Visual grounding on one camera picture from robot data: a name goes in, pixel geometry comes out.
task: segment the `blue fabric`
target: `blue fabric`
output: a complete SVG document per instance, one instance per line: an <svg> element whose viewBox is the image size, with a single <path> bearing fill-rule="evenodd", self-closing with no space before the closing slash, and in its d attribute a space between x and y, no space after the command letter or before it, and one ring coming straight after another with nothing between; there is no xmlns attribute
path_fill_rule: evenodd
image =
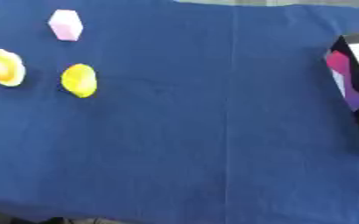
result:
<svg viewBox="0 0 359 224"><path fill-rule="evenodd" d="M46 22L77 10L80 41ZM0 210L30 220L359 224L359 131L323 54L359 9L0 0ZM86 63L77 99L60 73Z"/></svg>

